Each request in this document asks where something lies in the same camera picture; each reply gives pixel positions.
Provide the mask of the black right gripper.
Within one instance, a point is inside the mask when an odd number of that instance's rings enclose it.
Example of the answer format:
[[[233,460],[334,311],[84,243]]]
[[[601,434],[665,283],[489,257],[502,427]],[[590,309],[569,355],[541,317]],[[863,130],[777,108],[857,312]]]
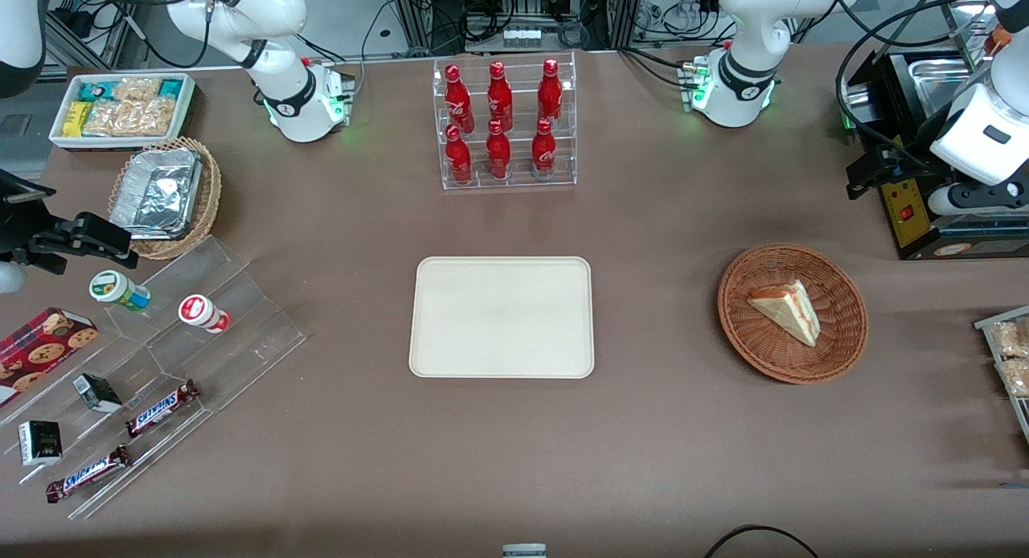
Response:
[[[93,256],[135,269],[139,254],[131,249],[131,233],[92,212],[73,220],[58,220],[44,199],[55,189],[23,180],[1,170],[1,254],[21,266],[63,275],[67,259],[33,245],[38,233],[48,232],[49,249],[73,256]]]

